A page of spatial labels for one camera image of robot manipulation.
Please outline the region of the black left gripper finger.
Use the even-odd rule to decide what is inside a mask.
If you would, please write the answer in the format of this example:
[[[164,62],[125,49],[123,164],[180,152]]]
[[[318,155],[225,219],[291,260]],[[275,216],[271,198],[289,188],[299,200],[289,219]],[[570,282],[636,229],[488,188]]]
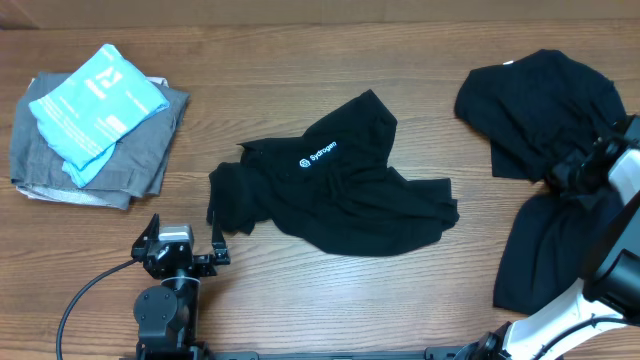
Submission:
[[[228,246],[226,244],[226,241],[225,241],[224,235],[222,233],[222,230],[220,228],[220,225],[219,225],[219,223],[217,221],[214,221],[213,225],[212,225],[211,244],[212,244],[212,248],[213,248],[213,253],[214,253],[216,258],[228,258],[229,257]]]
[[[150,246],[158,240],[159,228],[160,217],[158,214],[154,214],[145,230],[132,244],[131,257],[133,259],[145,259],[147,257]]]

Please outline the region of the plain black t-shirt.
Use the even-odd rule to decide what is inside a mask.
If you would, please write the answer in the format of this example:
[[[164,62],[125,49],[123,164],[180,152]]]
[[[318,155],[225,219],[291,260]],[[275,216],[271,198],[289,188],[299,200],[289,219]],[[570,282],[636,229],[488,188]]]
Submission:
[[[574,149],[589,152],[630,115],[611,80],[544,49],[471,71],[454,112],[488,138],[493,176],[545,184],[556,161]]]

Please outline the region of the black polo shirt with logo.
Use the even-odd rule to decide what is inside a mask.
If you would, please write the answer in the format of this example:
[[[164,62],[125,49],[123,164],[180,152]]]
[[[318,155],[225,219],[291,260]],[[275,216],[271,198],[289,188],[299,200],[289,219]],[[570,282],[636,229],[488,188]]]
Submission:
[[[448,178],[407,180],[388,158],[398,121],[368,90],[301,136],[242,143],[209,175],[214,239],[272,221],[334,255],[387,257],[441,239],[459,219]]]

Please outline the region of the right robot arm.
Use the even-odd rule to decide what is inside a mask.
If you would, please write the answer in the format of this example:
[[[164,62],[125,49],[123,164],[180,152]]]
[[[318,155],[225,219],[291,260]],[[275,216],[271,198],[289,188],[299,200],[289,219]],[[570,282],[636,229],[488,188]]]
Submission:
[[[639,323],[639,118],[545,174],[548,193],[516,215],[493,291],[524,314],[428,359],[556,359],[589,338]]]

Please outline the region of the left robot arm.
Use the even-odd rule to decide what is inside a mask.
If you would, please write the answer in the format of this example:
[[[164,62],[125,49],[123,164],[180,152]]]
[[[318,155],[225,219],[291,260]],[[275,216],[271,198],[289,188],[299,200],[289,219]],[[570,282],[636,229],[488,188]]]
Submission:
[[[166,225],[155,214],[134,242],[132,258],[160,283],[143,290],[133,306],[138,324],[138,359],[204,360],[213,357],[208,344],[197,339],[201,279],[231,263],[221,235],[212,239],[212,251],[193,252],[189,224]]]

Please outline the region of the folded light blue garment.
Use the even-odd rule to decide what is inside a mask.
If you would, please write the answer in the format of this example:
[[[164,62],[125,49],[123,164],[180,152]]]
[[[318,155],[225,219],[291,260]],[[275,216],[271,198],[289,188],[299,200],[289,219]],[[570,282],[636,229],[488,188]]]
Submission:
[[[169,101],[115,46],[105,44],[28,107],[41,136],[63,158],[62,170],[82,188],[106,165],[118,140]]]

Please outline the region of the brown cardboard barrier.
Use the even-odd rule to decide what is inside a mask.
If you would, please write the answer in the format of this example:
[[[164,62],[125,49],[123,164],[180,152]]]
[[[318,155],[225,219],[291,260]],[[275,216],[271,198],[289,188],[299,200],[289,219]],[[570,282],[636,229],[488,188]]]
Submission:
[[[637,0],[1,0],[3,29],[633,19]]]

